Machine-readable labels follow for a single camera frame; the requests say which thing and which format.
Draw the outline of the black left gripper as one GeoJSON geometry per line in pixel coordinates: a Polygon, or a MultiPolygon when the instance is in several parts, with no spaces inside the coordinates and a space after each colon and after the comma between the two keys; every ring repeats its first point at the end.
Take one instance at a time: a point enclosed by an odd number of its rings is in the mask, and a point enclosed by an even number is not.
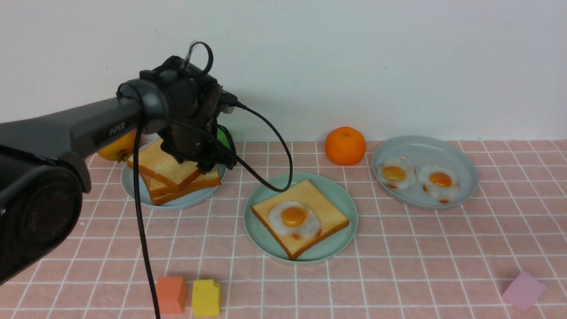
{"type": "Polygon", "coordinates": [[[229,148],[218,147],[196,131],[200,129],[210,136],[216,133],[213,122],[220,113],[217,103],[221,85],[209,75],[210,67],[208,63],[201,70],[181,57],[171,56],[152,70],[140,71],[140,79],[155,85],[165,99],[166,117],[174,120],[158,131],[162,151],[178,163],[197,162],[204,175],[216,165],[232,169],[237,164],[235,157],[225,151],[229,148]]]}

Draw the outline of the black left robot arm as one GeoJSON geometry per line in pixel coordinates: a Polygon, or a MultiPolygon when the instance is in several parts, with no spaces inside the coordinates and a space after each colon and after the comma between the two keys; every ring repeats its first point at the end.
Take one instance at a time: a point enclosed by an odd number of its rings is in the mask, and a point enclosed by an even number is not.
{"type": "Polygon", "coordinates": [[[91,191],[85,159],[149,119],[144,134],[159,133],[176,159],[214,162],[200,133],[232,113],[235,99],[207,70],[171,56],[153,70],[119,85],[109,99],[57,113],[2,123],[1,283],[52,252],[73,232],[83,194],[91,191]]]}

